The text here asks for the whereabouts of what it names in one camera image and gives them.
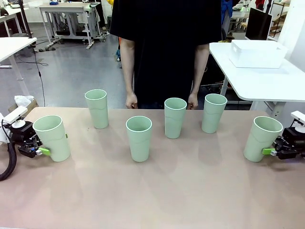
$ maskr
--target blue object on desk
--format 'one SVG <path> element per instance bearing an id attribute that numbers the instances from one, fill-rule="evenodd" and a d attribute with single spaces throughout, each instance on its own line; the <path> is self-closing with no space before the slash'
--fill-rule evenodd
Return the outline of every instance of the blue object on desk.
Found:
<path id="1" fill-rule="evenodd" d="M 55 6 L 55 5 L 58 5 L 57 1 L 50 1 L 50 6 Z"/>

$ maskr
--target black pole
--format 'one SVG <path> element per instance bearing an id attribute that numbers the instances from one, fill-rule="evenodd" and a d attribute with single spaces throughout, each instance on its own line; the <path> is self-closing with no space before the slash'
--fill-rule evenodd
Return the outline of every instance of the black pole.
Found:
<path id="1" fill-rule="evenodd" d="M 25 16 L 25 12 L 24 12 L 23 0 L 19 0 L 19 5 L 20 5 L 20 10 L 21 10 L 21 14 L 22 14 L 22 17 L 23 17 L 23 21 L 24 21 L 24 24 L 25 24 L 26 33 L 27 33 L 29 38 L 32 38 L 32 34 L 30 32 L 28 20 L 27 20 L 27 17 Z"/>
<path id="2" fill-rule="evenodd" d="M 259 32 L 258 39 L 260 39 L 260 40 L 262 39 L 263 31 L 264 31 L 264 28 L 265 28 L 266 23 L 267 23 L 269 11 L 270 11 L 270 8 L 271 8 L 271 2 L 272 2 L 272 0 L 269 0 L 268 5 L 267 5 L 266 14 L 265 14 L 265 16 L 264 16 L 264 21 L 263 21 L 262 29 L 261 29 L 261 31 Z"/>

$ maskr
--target light green tumbler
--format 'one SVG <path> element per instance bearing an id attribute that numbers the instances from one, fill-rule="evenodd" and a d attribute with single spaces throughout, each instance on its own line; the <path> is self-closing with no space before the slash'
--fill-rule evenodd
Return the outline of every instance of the light green tumbler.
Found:
<path id="1" fill-rule="evenodd" d="M 136 162 L 148 159 L 152 125 L 152 121 L 144 116 L 135 116 L 126 122 L 130 152 L 132 159 Z"/>
<path id="2" fill-rule="evenodd" d="M 94 89 L 85 94 L 93 125 L 97 129 L 108 126 L 107 93 L 101 89 Z"/>
<path id="3" fill-rule="evenodd" d="M 253 121 L 244 156 L 249 161 L 259 162 L 263 159 L 263 149 L 270 148 L 283 130 L 283 125 L 270 117 L 259 116 Z"/>
<path id="4" fill-rule="evenodd" d="M 216 132 L 228 100 L 220 94 L 208 94 L 205 97 L 201 128 L 208 134 Z"/>
<path id="5" fill-rule="evenodd" d="M 179 138 L 187 103 L 183 99 L 169 98 L 164 102 L 165 135 L 168 138 Z"/>
<path id="6" fill-rule="evenodd" d="M 44 116 L 33 124 L 33 129 L 43 146 L 50 150 L 53 161 L 61 162 L 70 156 L 70 147 L 61 117 Z"/>

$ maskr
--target black monitor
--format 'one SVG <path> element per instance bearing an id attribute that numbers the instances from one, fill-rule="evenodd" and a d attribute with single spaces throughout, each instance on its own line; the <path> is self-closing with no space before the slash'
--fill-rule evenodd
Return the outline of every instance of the black monitor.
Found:
<path id="1" fill-rule="evenodd" d="M 272 15 L 268 14 L 266 24 L 262 28 L 266 13 L 261 10 L 251 8 L 249 14 L 249 21 L 246 31 L 246 39 L 248 40 L 263 40 L 266 41 L 270 32 Z"/>

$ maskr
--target green cup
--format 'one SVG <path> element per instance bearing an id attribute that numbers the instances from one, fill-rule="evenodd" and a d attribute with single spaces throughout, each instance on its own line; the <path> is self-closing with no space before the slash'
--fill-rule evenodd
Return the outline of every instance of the green cup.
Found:
<path id="1" fill-rule="evenodd" d="M 93 125 L 97 129 L 108 126 L 107 93 L 101 89 L 94 89 L 85 94 Z"/>
<path id="2" fill-rule="evenodd" d="M 260 116 L 253 121 L 250 135 L 244 149 L 244 157 L 252 162 L 263 159 L 263 149 L 270 148 L 283 130 L 283 125 L 270 117 Z"/>
<path id="3" fill-rule="evenodd" d="M 183 99 L 169 98 L 165 100 L 165 135 L 168 138 L 179 138 L 185 117 L 187 103 Z"/>
<path id="4" fill-rule="evenodd" d="M 152 121 L 144 116 L 135 116 L 126 122 L 130 152 L 132 159 L 136 162 L 148 159 L 152 125 Z"/>
<path id="5" fill-rule="evenodd" d="M 43 146 L 50 150 L 53 161 L 61 162 L 70 156 L 70 147 L 61 117 L 44 116 L 33 124 L 33 129 Z"/>
<path id="6" fill-rule="evenodd" d="M 220 94 L 208 94 L 205 97 L 201 128 L 208 134 L 216 132 L 228 100 Z"/>

